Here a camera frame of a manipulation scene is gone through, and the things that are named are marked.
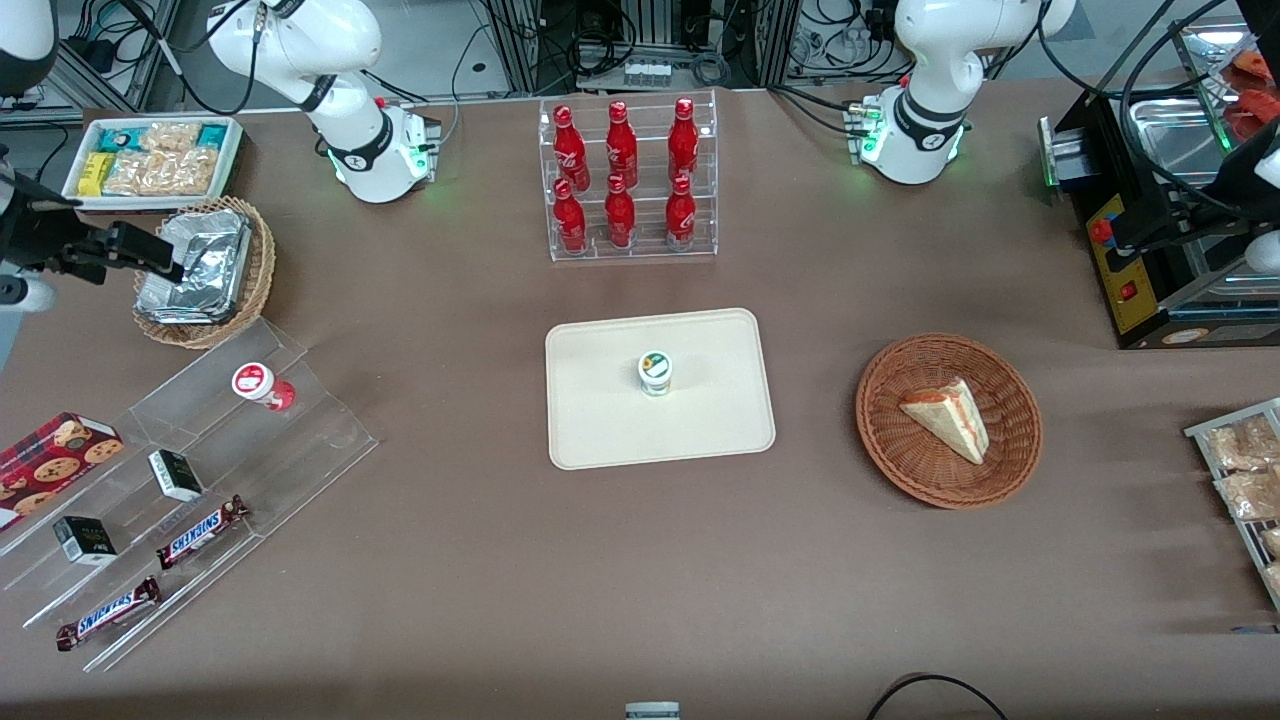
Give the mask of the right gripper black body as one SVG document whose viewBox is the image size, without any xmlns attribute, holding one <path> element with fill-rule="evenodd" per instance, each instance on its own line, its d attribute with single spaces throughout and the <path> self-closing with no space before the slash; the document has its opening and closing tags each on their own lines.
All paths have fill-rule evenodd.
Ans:
<svg viewBox="0 0 1280 720">
<path fill-rule="evenodd" d="M 64 274 L 60 254 L 67 243 L 67 211 L 5 211 L 1 259 L 33 272 Z"/>
</svg>

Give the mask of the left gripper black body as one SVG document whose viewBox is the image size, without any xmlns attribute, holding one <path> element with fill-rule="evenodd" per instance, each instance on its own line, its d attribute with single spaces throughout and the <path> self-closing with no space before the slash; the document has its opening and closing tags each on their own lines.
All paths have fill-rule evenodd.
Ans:
<svg viewBox="0 0 1280 720">
<path fill-rule="evenodd" d="M 1247 204 L 1235 214 L 1224 213 L 1212 228 L 1212 236 L 1217 240 L 1212 246 L 1212 263 L 1243 259 L 1257 238 L 1277 229 L 1277 204 L 1271 200 Z"/>
</svg>

